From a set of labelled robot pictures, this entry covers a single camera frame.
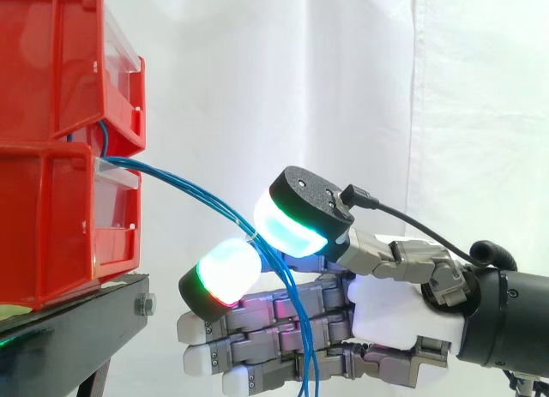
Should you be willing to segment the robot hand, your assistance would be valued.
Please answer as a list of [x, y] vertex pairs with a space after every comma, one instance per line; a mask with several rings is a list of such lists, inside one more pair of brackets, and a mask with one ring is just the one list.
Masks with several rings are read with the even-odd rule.
[[262, 195], [256, 228], [205, 255], [179, 281], [184, 372], [220, 375], [227, 396], [334, 376], [413, 388], [461, 348], [472, 289], [440, 238], [379, 238], [353, 208], [387, 212], [362, 189], [294, 165]]

